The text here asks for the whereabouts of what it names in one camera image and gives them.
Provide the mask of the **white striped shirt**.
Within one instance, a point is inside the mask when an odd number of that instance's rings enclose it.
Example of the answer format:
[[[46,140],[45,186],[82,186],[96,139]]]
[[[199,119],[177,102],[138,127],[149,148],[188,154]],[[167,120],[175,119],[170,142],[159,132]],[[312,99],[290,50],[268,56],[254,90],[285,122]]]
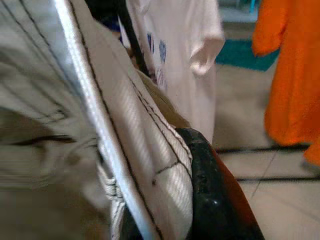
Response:
[[[185,126],[85,0],[0,0],[0,240],[186,240]]]

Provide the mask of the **teal floor mat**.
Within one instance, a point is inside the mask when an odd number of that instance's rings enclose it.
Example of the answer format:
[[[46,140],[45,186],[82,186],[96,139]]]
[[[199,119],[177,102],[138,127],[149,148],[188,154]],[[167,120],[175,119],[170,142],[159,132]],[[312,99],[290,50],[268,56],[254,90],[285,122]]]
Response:
[[[255,56],[250,39],[227,39],[217,55],[215,62],[255,71],[267,71],[275,62],[280,50],[277,49],[267,55]]]

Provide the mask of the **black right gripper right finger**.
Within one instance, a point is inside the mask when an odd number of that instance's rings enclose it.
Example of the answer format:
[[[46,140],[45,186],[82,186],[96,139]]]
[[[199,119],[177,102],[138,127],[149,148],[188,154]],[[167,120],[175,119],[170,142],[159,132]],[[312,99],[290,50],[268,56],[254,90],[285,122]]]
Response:
[[[176,130],[192,155],[193,217],[186,240],[265,240],[236,178],[192,128]]]

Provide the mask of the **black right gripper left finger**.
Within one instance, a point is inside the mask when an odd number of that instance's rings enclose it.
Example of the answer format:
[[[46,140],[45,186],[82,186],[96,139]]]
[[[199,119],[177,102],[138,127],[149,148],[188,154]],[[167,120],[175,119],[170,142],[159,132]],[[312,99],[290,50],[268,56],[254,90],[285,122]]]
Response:
[[[128,208],[125,208],[123,212],[121,240],[150,240],[143,237]]]

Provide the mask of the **orange polo shirt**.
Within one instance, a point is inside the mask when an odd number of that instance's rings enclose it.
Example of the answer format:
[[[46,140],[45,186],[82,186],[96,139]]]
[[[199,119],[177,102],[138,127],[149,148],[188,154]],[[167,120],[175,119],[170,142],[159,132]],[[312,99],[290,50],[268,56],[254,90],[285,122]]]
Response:
[[[277,144],[309,144],[320,167],[320,0],[261,0],[252,51],[279,50],[264,127]]]

